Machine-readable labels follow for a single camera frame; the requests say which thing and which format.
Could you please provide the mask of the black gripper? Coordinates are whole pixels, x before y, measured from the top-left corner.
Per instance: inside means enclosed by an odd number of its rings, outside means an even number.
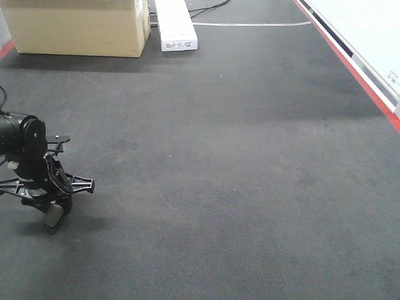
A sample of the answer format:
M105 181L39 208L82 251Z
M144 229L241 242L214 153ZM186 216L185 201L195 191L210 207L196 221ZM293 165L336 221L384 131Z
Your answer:
M41 138L31 134L27 141L2 146L3 162L16 176L1 181L1 194L19 197L23 205L44 213L52 204L61 206L65 213L69 213L73 194L92 194L95 188L93 179L64 171L57 155L64 152L63 144L69 141L69 136L48 135Z

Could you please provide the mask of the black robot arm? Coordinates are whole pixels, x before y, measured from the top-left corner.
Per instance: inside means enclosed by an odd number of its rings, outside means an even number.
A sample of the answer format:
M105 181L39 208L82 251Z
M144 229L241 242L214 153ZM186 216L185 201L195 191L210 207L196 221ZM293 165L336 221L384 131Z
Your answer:
M68 213L73 194L92 194L95 188L93 179L66 173L58 160L69 141L69 136L47 135L44 121L32 114L1 111L1 163L16 174L1 181L1 194L44 213L52 203Z

